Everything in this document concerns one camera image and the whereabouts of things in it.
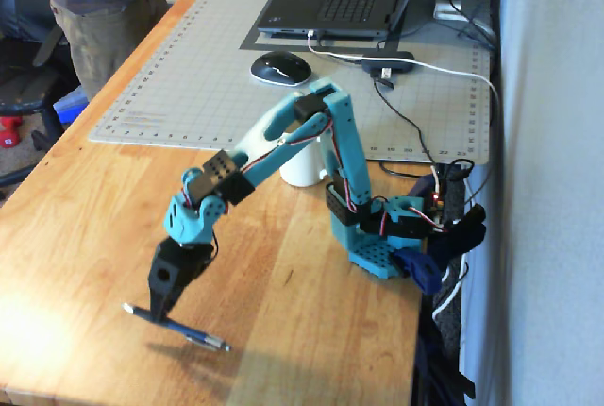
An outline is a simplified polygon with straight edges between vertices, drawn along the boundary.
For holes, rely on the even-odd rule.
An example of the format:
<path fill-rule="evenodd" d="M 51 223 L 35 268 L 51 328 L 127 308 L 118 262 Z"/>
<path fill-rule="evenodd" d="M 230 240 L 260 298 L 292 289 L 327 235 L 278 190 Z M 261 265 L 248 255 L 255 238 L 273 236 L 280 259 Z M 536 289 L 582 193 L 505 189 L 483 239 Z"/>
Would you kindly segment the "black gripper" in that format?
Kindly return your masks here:
<path fill-rule="evenodd" d="M 181 245 L 174 239 L 158 244 L 152 261 L 158 281 L 149 282 L 152 322 L 167 317 L 189 285 L 211 265 L 213 255 L 212 244 Z"/>

